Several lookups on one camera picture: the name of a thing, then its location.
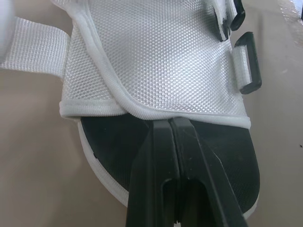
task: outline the black rubber pad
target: black rubber pad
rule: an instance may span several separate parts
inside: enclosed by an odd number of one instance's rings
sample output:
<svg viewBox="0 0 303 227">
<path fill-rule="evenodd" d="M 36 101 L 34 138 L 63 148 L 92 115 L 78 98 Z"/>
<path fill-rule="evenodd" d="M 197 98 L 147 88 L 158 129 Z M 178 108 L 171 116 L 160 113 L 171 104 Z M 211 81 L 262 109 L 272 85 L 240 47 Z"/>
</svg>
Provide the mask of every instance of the black rubber pad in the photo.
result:
<svg viewBox="0 0 303 227">
<path fill-rule="evenodd" d="M 82 117 L 82 126 L 95 157 L 115 180 L 129 190 L 134 158 L 151 121 L 125 114 L 115 117 Z M 191 121 L 200 140 L 218 156 L 242 212 L 256 202 L 260 181 L 249 130 Z"/>
</svg>

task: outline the white webbing strap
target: white webbing strap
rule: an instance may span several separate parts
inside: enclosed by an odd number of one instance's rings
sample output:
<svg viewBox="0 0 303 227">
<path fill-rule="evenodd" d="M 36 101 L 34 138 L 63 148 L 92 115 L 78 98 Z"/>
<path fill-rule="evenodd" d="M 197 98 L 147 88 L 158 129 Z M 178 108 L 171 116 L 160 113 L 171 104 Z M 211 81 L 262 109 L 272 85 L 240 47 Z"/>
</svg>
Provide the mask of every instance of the white webbing strap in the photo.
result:
<svg viewBox="0 0 303 227">
<path fill-rule="evenodd" d="M 246 46 L 237 46 L 232 50 L 237 87 L 239 90 L 251 83 L 250 70 L 246 53 Z"/>
<path fill-rule="evenodd" d="M 70 37 L 62 30 L 17 18 L 9 52 L 0 68 L 64 77 Z"/>
<path fill-rule="evenodd" d="M 227 26 L 230 26 L 237 15 L 234 0 L 212 0 L 212 2 L 217 16 L 219 32 L 222 40 L 225 41 L 228 39 L 228 37 L 226 37 L 224 34 L 223 24 L 227 22 Z"/>
</svg>

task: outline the black plastic buckle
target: black plastic buckle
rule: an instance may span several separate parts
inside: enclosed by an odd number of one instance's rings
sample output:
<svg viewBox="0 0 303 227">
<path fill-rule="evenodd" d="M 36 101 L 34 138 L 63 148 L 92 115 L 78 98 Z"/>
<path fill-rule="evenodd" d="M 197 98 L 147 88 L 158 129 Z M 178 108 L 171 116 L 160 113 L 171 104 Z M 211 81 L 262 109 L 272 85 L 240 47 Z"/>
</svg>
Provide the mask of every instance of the black plastic buckle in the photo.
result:
<svg viewBox="0 0 303 227">
<path fill-rule="evenodd" d="M 236 10 L 237 10 L 237 15 L 232 21 L 231 30 L 236 31 L 243 24 L 243 21 L 245 19 L 245 10 L 244 10 L 241 0 L 233 0 L 233 2 L 235 4 Z"/>
<path fill-rule="evenodd" d="M 258 90 L 262 86 L 262 78 L 253 33 L 246 32 L 244 35 L 242 35 L 235 44 L 235 47 L 237 46 L 247 47 L 248 59 L 250 63 L 250 76 L 252 82 L 240 90 L 242 94 L 246 95 Z"/>
</svg>

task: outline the black plastic clip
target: black plastic clip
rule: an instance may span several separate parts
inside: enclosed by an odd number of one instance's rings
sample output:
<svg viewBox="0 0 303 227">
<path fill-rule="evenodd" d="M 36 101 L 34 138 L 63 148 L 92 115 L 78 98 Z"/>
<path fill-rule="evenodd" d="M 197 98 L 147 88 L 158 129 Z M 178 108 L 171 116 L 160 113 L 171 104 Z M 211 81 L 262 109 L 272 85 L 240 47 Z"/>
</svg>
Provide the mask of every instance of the black plastic clip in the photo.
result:
<svg viewBox="0 0 303 227">
<path fill-rule="evenodd" d="M 247 95 L 251 92 L 258 90 L 262 86 L 262 78 L 253 33 L 246 32 L 244 35 L 242 35 L 235 44 L 235 47 L 237 46 L 246 46 L 247 48 L 248 59 L 250 63 L 250 76 L 252 82 L 244 86 L 240 90 L 242 94 Z"/>
<path fill-rule="evenodd" d="M 153 121 L 133 162 L 126 227 L 247 227 L 220 159 L 190 120 Z"/>
<path fill-rule="evenodd" d="M 243 24 L 243 21 L 245 19 L 245 10 L 244 10 L 241 0 L 233 0 L 233 2 L 235 4 L 236 10 L 237 10 L 237 15 L 232 21 L 231 30 L 236 31 Z"/>
</svg>

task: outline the beige table surface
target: beige table surface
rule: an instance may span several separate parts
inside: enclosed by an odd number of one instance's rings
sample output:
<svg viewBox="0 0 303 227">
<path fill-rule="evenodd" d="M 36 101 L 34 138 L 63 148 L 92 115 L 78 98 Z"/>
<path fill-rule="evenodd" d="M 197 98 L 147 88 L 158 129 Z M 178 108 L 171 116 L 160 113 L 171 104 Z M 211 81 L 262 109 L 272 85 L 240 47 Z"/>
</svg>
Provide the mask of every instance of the beige table surface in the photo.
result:
<svg viewBox="0 0 303 227">
<path fill-rule="evenodd" d="M 15 0 L 17 15 L 71 34 L 49 0 Z M 262 88 L 245 96 L 261 189 L 250 227 L 303 226 L 303 47 L 277 0 L 243 0 Z M 61 81 L 0 71 L 0 227 L 123 227 L 126 208 L 88 165 L 75 122 L 59 115 Z"/>
</svg>

